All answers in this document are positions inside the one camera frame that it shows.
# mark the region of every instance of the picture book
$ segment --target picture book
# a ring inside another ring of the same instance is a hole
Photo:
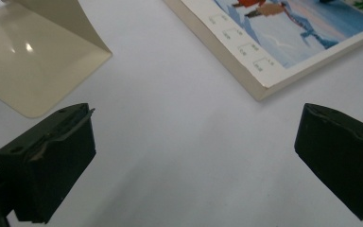
[[[165,0],[257,100],[363,44],[363,0]]]

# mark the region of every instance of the book cover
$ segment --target book cover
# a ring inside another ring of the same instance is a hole
[[[165,0],[257,100],[363,44],[363,0]]]

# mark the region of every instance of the white surface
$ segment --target white surface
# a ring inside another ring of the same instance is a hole
[[[256,102],[161,0],[81,4],[113,57],[53,110],[97,155],[46,226],[363,226],[293,148],[305,102],[363,121],[363,47]],[[42,119],[0,101],[0,148]]]

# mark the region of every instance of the white table surface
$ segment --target white table surface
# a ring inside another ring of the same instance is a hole
[[[293,147],[306,102],[363,121],[363,46],[257,102],[163,1],[80,3],[113,57],[50,112],[97,155],[46,226],[363,226]],[[0,101],[0,148],[41,120]]]

